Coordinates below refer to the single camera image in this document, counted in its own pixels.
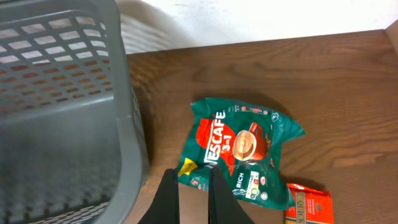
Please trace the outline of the grey plastic basket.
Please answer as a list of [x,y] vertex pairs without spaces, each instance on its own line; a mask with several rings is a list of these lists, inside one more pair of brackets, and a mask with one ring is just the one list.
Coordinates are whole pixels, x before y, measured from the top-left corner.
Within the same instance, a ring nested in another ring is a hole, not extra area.
[[1,2],[1,222],[123,223],[148,158],[114,1]]

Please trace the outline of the green Nescafe coffee bag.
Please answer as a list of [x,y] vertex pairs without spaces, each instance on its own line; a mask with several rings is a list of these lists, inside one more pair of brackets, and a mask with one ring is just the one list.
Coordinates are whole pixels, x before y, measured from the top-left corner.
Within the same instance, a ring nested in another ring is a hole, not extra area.
[[204,98],[191,103],[193,128],[177,166],[181,184],[207,191],[218,167],[237,199],[264,208],[295,205],[280,178],[282,145],[305,134],[291,117],[244,101]]

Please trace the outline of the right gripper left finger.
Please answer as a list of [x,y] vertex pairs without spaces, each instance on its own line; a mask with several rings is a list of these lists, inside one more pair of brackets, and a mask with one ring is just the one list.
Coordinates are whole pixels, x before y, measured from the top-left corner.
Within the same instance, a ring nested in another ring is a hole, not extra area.
[[178,178],[175,169],[166,169],[154,199],[138,224],[180,224]]

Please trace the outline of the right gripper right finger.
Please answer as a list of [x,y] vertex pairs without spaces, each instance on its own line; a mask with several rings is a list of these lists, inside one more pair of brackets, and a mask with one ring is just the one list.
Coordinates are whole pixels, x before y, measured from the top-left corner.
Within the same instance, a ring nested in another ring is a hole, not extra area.
[[209,183],[209,224],[254,224],[233,195],[219,167],[211,169]]

